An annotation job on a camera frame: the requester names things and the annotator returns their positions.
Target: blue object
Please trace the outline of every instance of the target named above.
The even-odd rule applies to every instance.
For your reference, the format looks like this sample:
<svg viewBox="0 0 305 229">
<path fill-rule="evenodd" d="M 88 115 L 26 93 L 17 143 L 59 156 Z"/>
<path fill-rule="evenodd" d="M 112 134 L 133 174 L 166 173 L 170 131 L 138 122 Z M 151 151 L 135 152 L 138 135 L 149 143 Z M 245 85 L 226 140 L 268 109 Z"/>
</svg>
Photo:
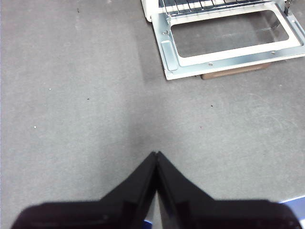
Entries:
<svg viewBox="0 0 305 229">
<path fill-rule="evenodd" d="M 153 228 L 153 223 L 148 221 L 148 220 L 144 220 L 143 224 L 142 224 L 142 229 L 152 229 Z"/>
<path fill-rule="evenodd" d="M 287 205 L 293 211 L 301 226 L 305 229 L 305 196 L 288 199 L 281 204 Z"/>
</svg>

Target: gray carpet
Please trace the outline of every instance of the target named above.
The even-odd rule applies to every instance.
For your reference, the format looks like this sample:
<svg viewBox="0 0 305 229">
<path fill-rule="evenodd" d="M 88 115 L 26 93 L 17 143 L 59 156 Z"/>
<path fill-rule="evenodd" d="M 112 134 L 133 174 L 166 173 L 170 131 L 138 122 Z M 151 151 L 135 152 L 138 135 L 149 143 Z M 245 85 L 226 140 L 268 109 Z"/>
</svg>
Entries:
<svg viewBox="0 0 305 229">
<path fill-rule="evenodd" d="M 2 229 L 99 199 L 153 150 L 214 198 L 305 194 L 305 58 L 166 81 L 140 0 L 2 0 L 1 61 Z"/>
</svg>

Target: black object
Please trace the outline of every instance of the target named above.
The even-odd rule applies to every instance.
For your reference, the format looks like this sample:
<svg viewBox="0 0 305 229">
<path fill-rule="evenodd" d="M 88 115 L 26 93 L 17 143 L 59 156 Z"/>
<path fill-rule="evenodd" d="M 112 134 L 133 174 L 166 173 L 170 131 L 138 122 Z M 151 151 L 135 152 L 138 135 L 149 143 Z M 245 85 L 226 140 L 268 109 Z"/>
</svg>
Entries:
<svg viewBox="0 0 305 229">
<path fill-rule="evenodd" d="M 289 9 L 285 6 L 285 8 L 284 8 L 284 14 L 285 14 L 286 16 L 288 16 L 288 11 L 289 11 Z"/>
<path fill-rule="evenodd" d="M 285 205 L 267 200 L 214 200 L 161 152 L 153 152 L 100 201 L 29 207 L 12 229 L 140 229 L 156 190 L 175 228 L 301 228 Z"/>
</svg>

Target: rectangular opening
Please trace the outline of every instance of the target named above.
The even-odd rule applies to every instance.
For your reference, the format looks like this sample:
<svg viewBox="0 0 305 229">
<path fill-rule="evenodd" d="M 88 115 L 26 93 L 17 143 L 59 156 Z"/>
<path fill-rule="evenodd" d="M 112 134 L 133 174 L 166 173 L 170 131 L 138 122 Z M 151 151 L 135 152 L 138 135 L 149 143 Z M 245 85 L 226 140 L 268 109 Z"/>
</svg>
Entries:
<svg viewBox="0 0 305 229">
<path fill-rule="evenodd" d="M 171 30 L 181 57 L 280 42 L 289 38 L 271 10 L 176 24 Z"/>
</svg>

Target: metal frame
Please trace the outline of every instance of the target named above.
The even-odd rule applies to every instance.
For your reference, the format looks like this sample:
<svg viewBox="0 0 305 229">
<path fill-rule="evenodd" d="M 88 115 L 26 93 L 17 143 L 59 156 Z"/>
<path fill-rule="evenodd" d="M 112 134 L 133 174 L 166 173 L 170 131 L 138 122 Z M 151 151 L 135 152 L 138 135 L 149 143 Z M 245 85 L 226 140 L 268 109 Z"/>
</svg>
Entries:
<svg viewBox="0 0 305 229">
<path fill-rule="evenodd" d="M 284 14 L 277 1 L 225 5 L 211 10 L 189 12 L 182 12 L 182 7 L 185 9 L 186 6 L 163 7 L 165 12 L 151 16 L 167 80 L 305 56 L 304 29 L 291 12 L 287 16 Z M 178 54 L 171 32 L 173 25 L 262 10 L 275 13 L 289 36 L 288 40 L 186 58 Z"/>
</svg>

